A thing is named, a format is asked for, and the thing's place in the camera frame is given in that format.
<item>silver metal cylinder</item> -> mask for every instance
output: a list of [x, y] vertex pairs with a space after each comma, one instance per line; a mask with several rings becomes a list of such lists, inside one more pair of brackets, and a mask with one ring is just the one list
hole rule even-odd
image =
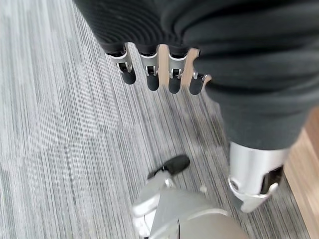
[[122, 56], [112, 56], [108, 54], [107, 55], [112, 59], [112, 61], [115, 63], [116, 67], [121, 73], [123, 73], [121, 64], [125, 64], [128, 72], [130, 73], [132, 71], [133, 65], [132, 65], [131, 55], [130, 55], [130, 51], [129, 51], [127, 43], [124, 44], [124, 48], [125, 48], [125, 53]]
[[289, 154], [289, 149], [259, 150], [230, 144], [230, 175], [229, 186], [234, 195], [241, 200], [240, 209], [251, 212], [260, 206], [277, 189], [276, 181], [265, 187], [265, 177], [271, 172], [283, 167]]
[[177, 78], [180, 79], [182, 77], [185, 63], [186, 63], [187, 55], [182, 58], [175, 58], [168, 54], [168, 68], [169, 68], [169, 77], [173, 78], [173, 70], [178, 70]]
[[143, 69], [146, 72], [146, 75], [150, 75], [149, 67], [153, 67], [154, 76], [156, 76], [159, 72], [159, 55], [158, 49], [156, 49], [156, 53], [153, 56], [145, 56], [140, 54], [141, 61], [143, 64]]

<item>black fingertip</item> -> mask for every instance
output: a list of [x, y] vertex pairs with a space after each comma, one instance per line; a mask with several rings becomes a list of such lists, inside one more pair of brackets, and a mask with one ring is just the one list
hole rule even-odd
[[148, 88], [151, 90], [151, 91], [156, 91], [159, 86], [160, 86], [160, 80], [159, 80], [159, 75], [149, 75], [149, 76], [146, 76], [146, 79], [147, 79], [147, 83], [148, 83]]
[[194, 79], [194, 77], [191, 78], [190, 85], [189, 85], [189, 92], [192, 95], [198, 95], [201, 92], [201, 89], [203, 88], [204, 81], [197, 78]]
[[180, 79], [178, 79], [177, 76], [174, 76], [173, 78], [169, 79], [168, 89], [169, 92], [171, 92], [172, 94], [176, 94], [177, 92], [179, 92]]
[[134, 84], [136, 81], [136, 75], [133, 67], [131, 72], [125, 71], [121, 75], [123, 77], [123, 81], [128, 85]]

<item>wooden baseboard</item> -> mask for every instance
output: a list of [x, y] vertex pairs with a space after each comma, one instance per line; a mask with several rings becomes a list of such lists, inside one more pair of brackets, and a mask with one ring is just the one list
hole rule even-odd
[[293, 146], [285, 175], [311, 239], [319, 238], [319, 160], [305, 129]]

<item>robotic hand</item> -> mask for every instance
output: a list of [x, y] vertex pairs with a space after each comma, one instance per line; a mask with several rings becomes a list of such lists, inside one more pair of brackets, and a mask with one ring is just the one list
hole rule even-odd
[[251, 212], [277, 189], [289, 148], [319, 100], [317, 0], [74, 0], [123, 80], [136, 80], [136, 45], [148, 88], [159, 87], [158, 45], [169, 46], [169, 91], [180, 89], [189, 48], [200, 55], [190, 92], [206, 75], [230, 140], [229, 187]]
[[185, 155], [167, 161], [148, 176], [133, 204], [134, 225], [149, 239], [248, 239], [227, 212], [202, 195], [178, 189], [172, 177], [189, 165]]

